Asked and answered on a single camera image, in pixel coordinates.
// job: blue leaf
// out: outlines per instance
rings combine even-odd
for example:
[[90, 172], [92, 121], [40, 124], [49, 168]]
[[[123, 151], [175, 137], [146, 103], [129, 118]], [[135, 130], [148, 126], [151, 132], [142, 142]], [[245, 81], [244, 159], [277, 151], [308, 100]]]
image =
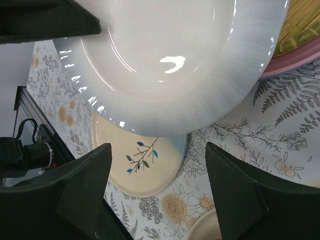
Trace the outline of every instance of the blue leaf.
[[144, 164], [147, 168], [150, 168], [150, 167], [149, 167], [149, 164], [148, 164], [146, 161], [143, 161], [143, 164]]
[[158, 153], [156, 150], [153, 150], [153, 154], [158, 158]]

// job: floral tablecloth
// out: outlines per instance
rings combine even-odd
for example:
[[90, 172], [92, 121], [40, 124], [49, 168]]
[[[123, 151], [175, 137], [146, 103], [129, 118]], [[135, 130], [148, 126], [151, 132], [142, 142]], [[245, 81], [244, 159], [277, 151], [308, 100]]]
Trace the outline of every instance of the floral tablecloth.
[[[53, 42], [37, 42], [27, 89], [76, 158], [93, 149], [91, 109], [64, 74]], [[184, 240], [214, 208], [205, 146], [213, 142], [281, 178], [320, 186], [320, 58], [282, 75], [260, 79], [218, 122], [188, 136], [182, 167], [161, 193], [123, 194], [111, 183], [104, 198], [136, 240]]]

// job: cream plate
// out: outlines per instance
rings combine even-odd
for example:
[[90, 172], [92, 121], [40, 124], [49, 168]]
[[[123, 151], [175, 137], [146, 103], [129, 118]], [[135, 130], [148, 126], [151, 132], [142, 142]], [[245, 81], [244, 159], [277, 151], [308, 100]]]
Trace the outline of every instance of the cream plate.
[[221, 232], [215, 209], [199, 218], [191, 228], [187, 240], [220, 240]]
[[109, 180], [137, 198], [153, 196], [171, 183], [187, 146], [187, 136], [141, 136], [116, 127], [97, 113], [92, 115], [92, 140], [95, 148], [111, 143]]
[[144, 136], [182, 136], [248, 94], [288, 1], [76, 0], [102, 34], [54, 43], [75, 89], [105, 119]]

